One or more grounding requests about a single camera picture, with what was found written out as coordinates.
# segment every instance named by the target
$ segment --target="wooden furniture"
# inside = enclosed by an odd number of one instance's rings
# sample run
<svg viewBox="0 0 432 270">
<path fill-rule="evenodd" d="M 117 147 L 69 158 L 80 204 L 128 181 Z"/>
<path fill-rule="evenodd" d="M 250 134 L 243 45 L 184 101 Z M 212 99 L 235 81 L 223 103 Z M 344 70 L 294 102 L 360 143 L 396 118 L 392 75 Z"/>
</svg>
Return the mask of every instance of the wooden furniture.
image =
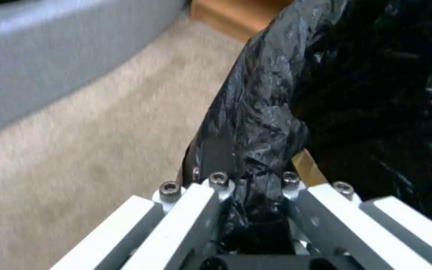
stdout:
<svg viewBox="0 0 432 270">
<path fill-rule="evenodd" d="M 292 0 L 193 0 L 191 17 L 247 41 L 264 29 Z"/>
</svg>

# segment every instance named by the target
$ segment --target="carpet floor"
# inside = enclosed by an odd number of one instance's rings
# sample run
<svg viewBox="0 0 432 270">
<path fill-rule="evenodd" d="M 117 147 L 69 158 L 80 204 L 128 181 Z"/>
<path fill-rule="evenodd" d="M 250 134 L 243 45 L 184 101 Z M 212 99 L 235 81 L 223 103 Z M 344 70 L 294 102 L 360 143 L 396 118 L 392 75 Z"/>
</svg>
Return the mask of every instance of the carpet floor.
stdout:
<svg viewBox="0 0 432 270">
<path fill-rule="evenodd" d="M 119 68 L 0 130 L 0 269 L 48 269 L 174 180 L 243 44 L 187 13 Z"/>
</svg>

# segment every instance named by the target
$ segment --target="black plastic bag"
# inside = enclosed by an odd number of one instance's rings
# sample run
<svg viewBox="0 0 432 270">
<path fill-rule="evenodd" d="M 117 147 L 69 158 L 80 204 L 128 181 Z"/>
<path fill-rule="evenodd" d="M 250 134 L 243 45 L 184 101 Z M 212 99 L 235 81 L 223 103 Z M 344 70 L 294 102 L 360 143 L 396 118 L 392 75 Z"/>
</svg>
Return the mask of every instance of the black plastic bag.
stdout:
<svg viewBox="0 0 432 270">
<path fill-rule="evenodd" d="M 213 140 L 233 157 L 208 157 Z M 299 0 L 246 44 L 181 171 L 233 161 L 223 251 L 293 251 L 281 174 L 303 147 L 329 181 L 432 218 L 432 1 Z"/>
<path fill-rule="evenodd" d="M 306 56 L 291 104 L 319 169 L 432 219 L 432 1 L 352 1 Z"/>
</svg>

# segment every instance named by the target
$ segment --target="bolt head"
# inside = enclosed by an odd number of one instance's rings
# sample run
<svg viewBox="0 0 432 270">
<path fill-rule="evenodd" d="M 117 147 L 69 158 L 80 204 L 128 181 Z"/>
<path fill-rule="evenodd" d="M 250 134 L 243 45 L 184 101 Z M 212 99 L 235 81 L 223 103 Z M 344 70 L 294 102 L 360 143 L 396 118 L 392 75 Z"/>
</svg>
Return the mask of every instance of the bolt head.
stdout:
<svg viewBox="0 0 432 270">
<path fill-rule="evenodd" d="M 181 197 L 181 186 L 175 181 L 167 181 L 159 186 L 159 195 L 163 200 L 177 200 Z"/>
<path fill-rule="evenodd" d="M 293 171 L 283 173 L 283 183 L 285 188 L 297 188 L 300 183 L 300 177 Z"/>
<path fill-rule="evenodd" d="M 228 174 L 223 171 L 215 171 L 209 175 L 209 186 L 216 190 L 228 188 Z"/>
<path fill-rule="evenodd" d="M 343 181 L 335 181 L 333 183 L 333 188 L 349 200 L 351 200 L 354 194 L 353 186 Z"/>
</svg>

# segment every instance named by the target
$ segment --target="gray couch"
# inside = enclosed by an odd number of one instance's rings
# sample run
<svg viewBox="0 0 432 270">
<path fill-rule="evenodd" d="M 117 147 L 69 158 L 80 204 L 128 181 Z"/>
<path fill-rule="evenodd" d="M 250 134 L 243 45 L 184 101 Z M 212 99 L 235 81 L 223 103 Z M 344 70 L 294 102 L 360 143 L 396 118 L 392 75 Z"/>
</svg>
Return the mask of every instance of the gray couch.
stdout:
<svg viewBox="0 0 432 270">
<path fill-rule="evenodd" d="M 0 128 L 120 65 L 165 29 L 187 1 L 0 5 Z"/>
</svg>

